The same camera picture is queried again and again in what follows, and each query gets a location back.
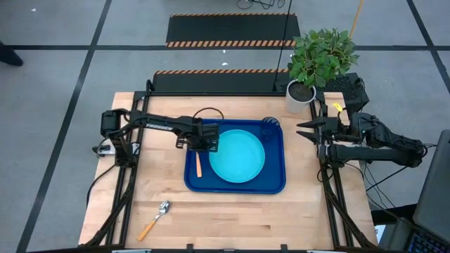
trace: potted plant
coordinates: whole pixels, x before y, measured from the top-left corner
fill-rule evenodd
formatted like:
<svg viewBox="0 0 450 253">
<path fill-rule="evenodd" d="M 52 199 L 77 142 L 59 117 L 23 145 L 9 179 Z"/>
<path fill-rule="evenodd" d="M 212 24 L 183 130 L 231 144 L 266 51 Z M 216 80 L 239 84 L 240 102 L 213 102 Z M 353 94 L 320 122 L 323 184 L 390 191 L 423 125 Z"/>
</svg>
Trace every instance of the potted plant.
<svg viewBox="0 0 450 253">
<path fill-rule="evenodd" d="M 354 43 L 348 31 L 339 33 L 336 29 L 322 29 L 295 37 L 296 45 L 289 76 L 293 80 L 286 88 L 288 112 L 299 113 L 316 97 L 316 87 L 325 87 L 337 74 L 345 74 L 358 57 L 354 55 Z"/>
</svg>

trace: metal spoon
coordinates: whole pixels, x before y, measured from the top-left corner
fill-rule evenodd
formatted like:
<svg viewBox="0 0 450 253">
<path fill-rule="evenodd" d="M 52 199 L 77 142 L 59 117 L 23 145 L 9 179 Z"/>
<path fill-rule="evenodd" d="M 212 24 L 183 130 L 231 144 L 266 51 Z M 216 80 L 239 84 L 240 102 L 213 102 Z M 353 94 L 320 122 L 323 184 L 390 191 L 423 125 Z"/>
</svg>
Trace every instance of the metal spoon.
<svg viewBox="0 0 450 253">
<path fill-rule="evenodd" d="M 150 222 L 150 224 L 147 225 L 146 229 L 144 229 L 142 231 L 142 233 L 138 236 L 138 241 L 142 241 L 145 236 L 147 235 L 148 231 L 150 231 L 150 229 L 155 225 L 156 221 L 164 214 L 166 214 L 169 211 L 169 207 L 170 207 L 170 202 L 169 200 L 166 200 L 164 202 L 161 203 L 160 205 L 160 213 L 155 216 L 155 218 L 152 220 L 152 222 Z"/>
</svg>

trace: wooden tabletop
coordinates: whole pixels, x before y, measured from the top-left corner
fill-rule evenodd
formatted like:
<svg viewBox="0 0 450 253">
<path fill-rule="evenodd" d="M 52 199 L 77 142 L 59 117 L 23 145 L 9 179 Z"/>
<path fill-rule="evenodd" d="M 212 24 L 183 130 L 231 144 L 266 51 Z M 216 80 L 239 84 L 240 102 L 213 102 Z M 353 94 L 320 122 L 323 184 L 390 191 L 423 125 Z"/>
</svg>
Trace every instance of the wooden tabletop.
<svg viewBox="0 0 450 253">
<path fill-rule="evenodd" d="M 326 93 L 325 97 L 329 105 L 345 106 L 341 93 Z M 116 93 L 112 108 L 130 109 L 132 98 L 133 93 Z M 280 121 L 287 180 L 284 190 L 275 195 L 190 191 L 184 184 L 186 151 L 175 148 L 176 136 L 146 129 L 126 247 L 183 249 L 192 243 L 196 249 L 280 249 L 280 244 L 287 244 L 289 249 L 332 249 L 323 186 L 316 179 L 319 170 L 316 147 L 295 133 L 300 130 L 296 124 L 311 120 L 309 108 L 300 114 L 290 114 L 286 111 L 284 97 L 152 97 L 148 112 L 178 117 L 193 115 L 204 107 L 220 109 L 226 119 L 272 116 Z M 336 115 L 337 110 L 329 106 L 329 114 Z M 218 118 L 211 110 L 198 116 Z M 101 158 L 96 177 L 113 162 L 113 156 Z M 118 171 L 111 171 L 92 190 L 80 243 L 89 240 L 109 215 Z M 361 174 L 355 168 L 344 167 L 341 177 L 349 215 L 376 244 Z M 158 213 L 158 206 L 164 200 L 172 203 L 169 213 L 138 242 L 139 233 Z M 345 245 L 342 221 L 339 215 L 336 217 L 340 241 Z M 117 225 L 121 223 L 122 218 L 119 218 Z"/>
</svg>

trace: hazard tape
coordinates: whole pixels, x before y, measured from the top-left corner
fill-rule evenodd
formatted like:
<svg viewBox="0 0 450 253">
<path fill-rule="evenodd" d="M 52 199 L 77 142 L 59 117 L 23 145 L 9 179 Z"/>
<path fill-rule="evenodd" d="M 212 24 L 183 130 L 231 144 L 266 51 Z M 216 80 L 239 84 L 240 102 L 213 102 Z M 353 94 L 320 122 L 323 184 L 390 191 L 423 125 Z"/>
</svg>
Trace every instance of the hazard tape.
<svg viewBox="0 0 450 253">
<path fill-rule="evenodd" d="M 224 46 L 294 46 L 295 40 L 254 40 L 254 41 L 171 41 L 166 47 L 224 47 Z"/>
<path fill-rule="evenodd" d="M 224 73 L 275 73 L 277 69 L 264 70 L 158 70 L 157 74 L 224 74 Z M 278 69 L 279 73 L 287 73 L 288 69 Z"/>
<path fill-rule="evenodd" d="M 296 15 L 295 13 L 196 13 L 196 14 L 173 14 L 170 17 L 198 17 L 198 16 L 221 16 L 221 15 Z"/>
</svg>

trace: black and orange striped mat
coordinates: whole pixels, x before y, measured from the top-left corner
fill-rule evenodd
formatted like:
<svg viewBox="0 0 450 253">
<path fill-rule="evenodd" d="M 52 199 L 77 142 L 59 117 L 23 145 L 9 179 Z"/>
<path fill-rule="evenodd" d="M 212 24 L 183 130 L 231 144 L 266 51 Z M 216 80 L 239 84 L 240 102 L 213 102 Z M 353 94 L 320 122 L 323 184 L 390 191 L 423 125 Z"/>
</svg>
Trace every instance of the black and orange striped mat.
<svg viewBox="0 0 450 253">
<path fill-rule="evenodd" d="M 288 69 L 276 73 L 277 69 L 160 70 L 153 77 L 153 85 L 158 92 L 270 93 L 277 91 L 278 84 L 290 81 Z"/>
<path fill-rule="evenodd" d="M 169 19 L 166 46 L 293 46 L 293 37 L 298 36 L 300 29 L 294 13 L 175 14 Z"/>
</svg>

